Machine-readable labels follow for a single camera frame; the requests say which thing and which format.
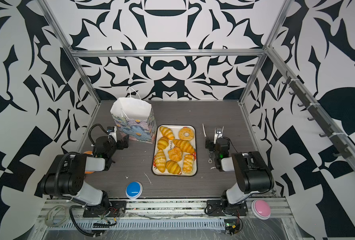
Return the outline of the fake ring donut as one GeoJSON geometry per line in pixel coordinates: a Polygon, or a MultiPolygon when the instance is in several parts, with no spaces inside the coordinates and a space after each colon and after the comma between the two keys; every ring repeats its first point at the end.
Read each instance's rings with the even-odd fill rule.
{"type": "Polygon", "coordinates": [[[184,141],[191,141],[194,139],[195,137],[195,133],[194,130],[189,128],[189,127],[183,127],[179,133],[178,133],[178,137],[180,140],[184,140],[184,141]]]}

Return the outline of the floral paper gift bag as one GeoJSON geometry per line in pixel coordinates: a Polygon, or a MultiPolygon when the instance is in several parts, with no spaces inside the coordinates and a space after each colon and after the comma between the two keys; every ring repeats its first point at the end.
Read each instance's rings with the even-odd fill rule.
{"type": "Polygon", "coordinates": [[[118,98],[113,103],[110,113],[123,137],[129,137],[133,141],[154,143],[156,121],[152,105],[142,100],[132,87],[129,88],[128,97],[118,98]]]}

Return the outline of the small fake croissant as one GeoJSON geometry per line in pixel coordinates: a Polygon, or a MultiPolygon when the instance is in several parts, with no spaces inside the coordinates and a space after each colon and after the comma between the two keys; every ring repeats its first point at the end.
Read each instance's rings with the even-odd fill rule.
{"type": "Polygon", "coordinates": [[[166,137],[161,137],[157,142],[157,148],[159,150],[165,150],[169,146],[169,139],[166,137]]]}

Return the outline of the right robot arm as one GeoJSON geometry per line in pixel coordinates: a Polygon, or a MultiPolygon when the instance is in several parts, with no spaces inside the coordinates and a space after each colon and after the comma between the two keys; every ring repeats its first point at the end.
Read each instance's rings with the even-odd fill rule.
{"type": "Polygon", "coordinates": [[[233,145],[230,138],[223,136],[223,129],[216,128],[211,140],[203,129],[205,148],[208,150],[209,163],[220,172],[234,172],[236,183],[224,191],[221,204],[225,207],[238,205],[255,194],[265,194],[274,187],[271,170],[264,162],[260,152],[230,153],[233,145]]]}

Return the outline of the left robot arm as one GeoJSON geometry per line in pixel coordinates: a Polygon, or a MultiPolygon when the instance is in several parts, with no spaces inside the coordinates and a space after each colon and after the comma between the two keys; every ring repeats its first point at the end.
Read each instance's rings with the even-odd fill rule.
{"type": "Polygon", "coordinates": [[[108,171],[114,163],[114,153],[125,148],[128,148],[128,136],[116,140],[108,135],[96,139],[91,154],[57,155],[40,181],[40,190],[44,195],[78,203],[94,216],[107,215],[111,209],[107,192],[89,185],[84,180],[85,173],[108,171]]]}

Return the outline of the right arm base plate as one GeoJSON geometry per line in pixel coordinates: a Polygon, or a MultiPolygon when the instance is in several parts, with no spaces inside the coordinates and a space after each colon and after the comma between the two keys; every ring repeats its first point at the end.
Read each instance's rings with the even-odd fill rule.
{"type": "Polygon", "coordinates": [[[245,202],[237,205],[229,205],[228,203],[221,200],[207,200],[204,213],[210,217],[246,217],[248,208],[245,202]]]}

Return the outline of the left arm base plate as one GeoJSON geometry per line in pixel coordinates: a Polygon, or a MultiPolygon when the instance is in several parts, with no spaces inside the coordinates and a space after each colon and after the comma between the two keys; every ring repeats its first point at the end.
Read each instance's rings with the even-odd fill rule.
{"type": "Polygon", "coordinates": [[[126,201],[110,201],[107,206],[87,206],[84,210],[84,218],[97,218],[101,215],[105,217],[113,218],[119,217],[126,212],[126,201]]]}

